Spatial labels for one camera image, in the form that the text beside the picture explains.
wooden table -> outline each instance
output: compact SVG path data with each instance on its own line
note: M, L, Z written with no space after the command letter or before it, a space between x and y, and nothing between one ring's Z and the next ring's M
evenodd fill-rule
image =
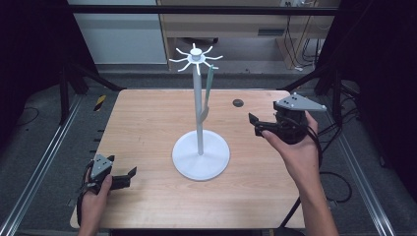
M230 161L217 177L196 182L181 175L171 153L177 140L196 129L194 94L188 89L126 89L114 105L97 153L115 155L112 174L138 167L130 188L113 191L102 228L275 228L298 191L279 153L256 137L251 112L274 121L277 90L212 90L204 129L221 135ZM244 102L233 105L234 99ZM78 227L76 215L71 225ZM287 224L304 228L299 208Z

white panel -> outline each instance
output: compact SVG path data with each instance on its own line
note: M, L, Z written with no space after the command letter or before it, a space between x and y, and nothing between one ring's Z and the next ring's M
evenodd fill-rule
M155 5L154 0L69 0L69 4ZM165 64L157 14L74 14L95 64Z

gray carpet floor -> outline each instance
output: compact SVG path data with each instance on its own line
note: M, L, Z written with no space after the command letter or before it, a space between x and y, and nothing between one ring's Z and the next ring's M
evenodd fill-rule
M233 67L234 64L223 65L228 68ZM213 88L276 89L302 76L299 72L249 73L242 68L238 68L238 71L230 71L230 73L216 74ZM121 75L120 72L107 72L103 74L103 77L129 89L190 89L192 87L189 73L148 72ZM98 147L99 139L103 134L102 130L105 129L118 95L118 92L104 88L89 79L87 83L89 84L87 94L74 95L72 92L70 94L71 99L82 97L80 109L22 219L18 235L36 235L36 233L37 235L75 235L77 231L69 224L74 209L67 206L67 203L70 198L74 197L76 189L80 186L84 168ZM312 81L302 86L299 92L316 101L328 100L327 96L313 96L314 84L315 81ZM103 94L106 95L106 99L101 109L93 111L98 97ZM57 86L34 94L27 102L27 109L19 121L20 125L15 128L10 142L0 152L1 222L13 209L58 128L59 102ZM347 100L343 105L345 107L343 112L355 108L355 103L351 100ZM313 113L313 115L319 121L321 129L330 125L324 113ZM378 152L362 122L354 115L349 116L345 121L343 135L369 178L396 235L417 235L416 203L408 195L395 172L380 166ZM321 137L323 145L331 138L331 135L332 133ZM352 198L347 203L339 204L332 209L340 234L380 235L337 142L326 150L322 170L342 175L352 186ZM343 199L348 194L346 185L337 178L324 175L323 183L328 197Z

white pole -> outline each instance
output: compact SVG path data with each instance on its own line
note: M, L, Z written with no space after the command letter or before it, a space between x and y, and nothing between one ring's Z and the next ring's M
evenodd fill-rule
M198 66L199 65L194 65L193 67L194 103L196 106L197 145L199 155L203 155L203 122L200 118L202 115L202 76L197 72Z

person's right hand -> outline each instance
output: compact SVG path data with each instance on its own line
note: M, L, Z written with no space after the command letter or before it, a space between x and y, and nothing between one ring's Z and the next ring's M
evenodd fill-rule
M317 134L317 121L307 111L306 117L308 125ZM262 131L262 135L281 154L288 173L299 188L320 183L318 151L309 136L298 144L288 145L270 131Z

